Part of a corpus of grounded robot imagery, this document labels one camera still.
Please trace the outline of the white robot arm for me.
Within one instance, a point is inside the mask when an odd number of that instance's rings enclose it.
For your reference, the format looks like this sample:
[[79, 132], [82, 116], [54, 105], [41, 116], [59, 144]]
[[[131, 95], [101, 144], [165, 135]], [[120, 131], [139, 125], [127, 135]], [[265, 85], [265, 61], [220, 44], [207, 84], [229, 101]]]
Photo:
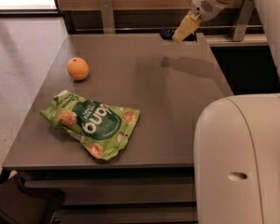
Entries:
[[[192, 0], [183, 40], [230, 0]], [[280, 77], [280, 0], [254, 0]], [[280, 93], [219, 99], [194, 134], [199, 224], [280, 224]]]

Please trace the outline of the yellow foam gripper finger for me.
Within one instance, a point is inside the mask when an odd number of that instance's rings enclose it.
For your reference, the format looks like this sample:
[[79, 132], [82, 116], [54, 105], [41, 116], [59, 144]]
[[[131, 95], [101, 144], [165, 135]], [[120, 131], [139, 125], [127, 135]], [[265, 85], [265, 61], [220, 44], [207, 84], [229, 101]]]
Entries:
[[189, 12], [180, 22], [179, 26], [173, 34], [175, 42], [182, 42], [189, 35], [193, 34], [200, 26], [200, 15]]

